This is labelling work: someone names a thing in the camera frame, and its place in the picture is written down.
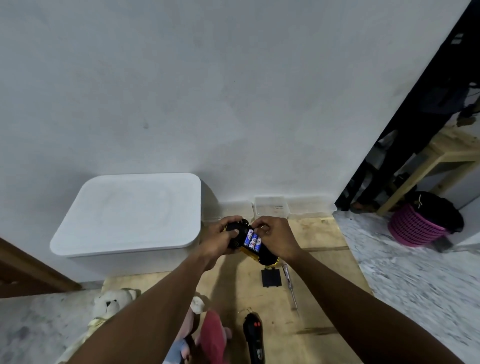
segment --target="plywood board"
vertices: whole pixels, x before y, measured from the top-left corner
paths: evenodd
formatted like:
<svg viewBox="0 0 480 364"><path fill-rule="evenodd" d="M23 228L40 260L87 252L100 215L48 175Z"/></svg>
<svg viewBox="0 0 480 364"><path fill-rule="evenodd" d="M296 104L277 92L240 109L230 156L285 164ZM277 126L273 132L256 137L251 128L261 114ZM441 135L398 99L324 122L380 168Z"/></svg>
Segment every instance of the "plywood board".
<svg viewBox="0 0 480 364"><path fill-rule="evenodd" d="M303 224L295 224L299 220L290 221L299 243L318 249L311 252L315 258L370 292L355 258L345 247L336 222L319 218L306 220L309 221ZM212 270L203 274L197 286L206 308L218 311L224 325L233 331L233 340L228 345L232 363L249 362L241 328L249 311L257 312L262 319L267 363L360 363L293 270L298 313L292 310L293 302L283 274L281 287L264 288L262 268L242 253L221 257ZM145 291L166 274L109 278L103 290L129 287Z"/></svg>

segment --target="aa battery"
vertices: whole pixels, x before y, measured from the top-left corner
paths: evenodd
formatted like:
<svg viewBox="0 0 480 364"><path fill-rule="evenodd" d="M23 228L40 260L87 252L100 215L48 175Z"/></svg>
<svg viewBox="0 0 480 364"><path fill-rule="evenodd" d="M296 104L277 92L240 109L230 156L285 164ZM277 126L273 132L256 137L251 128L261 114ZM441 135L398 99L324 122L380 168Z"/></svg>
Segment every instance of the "aa battery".
<svg viewBox="0 0 480 364"><path fill-rule="evenodd" d="M250 241L252 240L252 235L253 235L253 229L248 230L247 237L245 238L245 242L243 243L243 246L248 248Z"/></svg>
<svg viewBox="0 0 480 364"><path fill-rule="evenodd" d="M250 244L248 245L249 249L253 249L255 247L255 244L257 243L258 235L253 234L252 240L250 241Z"/></svg>
<svg viewBox="0 0 480 364"><path fill-rule="evenodd" d="M258 253L260 251L260 245L262 245L262 239L259 236L257 238L257 242L255 243L255 248L253 250Z"/></svg>

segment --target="pink basket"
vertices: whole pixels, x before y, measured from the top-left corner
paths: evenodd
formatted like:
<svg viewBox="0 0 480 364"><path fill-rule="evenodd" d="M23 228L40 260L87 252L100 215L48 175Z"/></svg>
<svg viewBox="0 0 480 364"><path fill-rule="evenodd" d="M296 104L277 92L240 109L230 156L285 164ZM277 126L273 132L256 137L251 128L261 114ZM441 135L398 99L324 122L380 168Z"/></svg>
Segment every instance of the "pink basket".
<svg viewBox="0 0 480 364"><path fill-rule="evenodd" d="M388 223L395 240L407 246L422 246L447 234L445 228L432 224L416 213L413 206L405 204Z"/></svg>

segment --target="brown wooden furniture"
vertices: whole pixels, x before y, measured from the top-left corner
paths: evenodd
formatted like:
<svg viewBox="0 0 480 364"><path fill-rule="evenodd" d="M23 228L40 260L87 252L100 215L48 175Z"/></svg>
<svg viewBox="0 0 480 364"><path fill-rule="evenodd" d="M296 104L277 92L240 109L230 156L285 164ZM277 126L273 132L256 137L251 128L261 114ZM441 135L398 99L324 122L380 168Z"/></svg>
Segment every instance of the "brown wooden furniture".
<svg viewBox="0 0 480 364"><path fill-rule="evenodd" d="M332 217L289 220L289 223L303 249L371 293ZM290 274L299 306L298 314L292 310L294 306L283 272L281 287L265 288L261 281L262 268L243 253L227 255L203 274L197 286L197 292L205 301L205 309L215 309L223 324L232 329L233 339L227 345L232 364L250 362L242 332L242 324L249 311L257 312L262 319L267 363L361 363L293 269L290 269ZM102 290L129 287L144 292L167 274L108 278Z"/></svg>
<svg viewBox="0 0 480 364"><path fill-rule="evenodd" d="M430 192L442 194L480 164L480 142L457 127L444 127L422 151L426 160L412 173L377 211L382 216L389 211L408 191L425 177L435 166L444 162L463 162L451 171Z"/></svg>
<svg viewBox="0 0 480 364"><path fill-rule="evenodd" d="M81 288L80 284L0 238L0 298Z"/></svg>

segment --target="stuffed animal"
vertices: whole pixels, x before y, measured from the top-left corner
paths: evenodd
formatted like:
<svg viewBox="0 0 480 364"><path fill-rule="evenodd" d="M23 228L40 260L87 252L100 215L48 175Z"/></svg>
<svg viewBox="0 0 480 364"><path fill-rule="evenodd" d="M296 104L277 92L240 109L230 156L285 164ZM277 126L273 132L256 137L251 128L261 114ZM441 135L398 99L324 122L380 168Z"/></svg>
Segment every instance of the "stuffed animal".
<svg viewBox="0 0 480 364"><path fill-rule="evenodd" d="M195 345L202 347L211 364L225 364L223 353L227 339L232 338L232 331L222 325L220 316L215 311L209 310L200 329L200 335L195 339Z"/></svg>
<svg viewBox="0 0 480 364"><path fill-rule="evenodd" d="M165 357L163 364L179 364L182 359L185 360L190 356L190 347L185 337L191 334L193 329L194 314L199 315L204 309L204 302L200 297L194 297L190 308L187 311L185 319L180 327L177 337L173 341L170 350Z"/></svg>
<svg viewBox="0 0 480 364"><path fill-rule="evenodd" d="M137 292L135 290L107 291L95 297L93 308L94 319L88 323L87 331L63 352L55 364L68 362L78 348L80 348L100 326L136 298Z"/></svg>

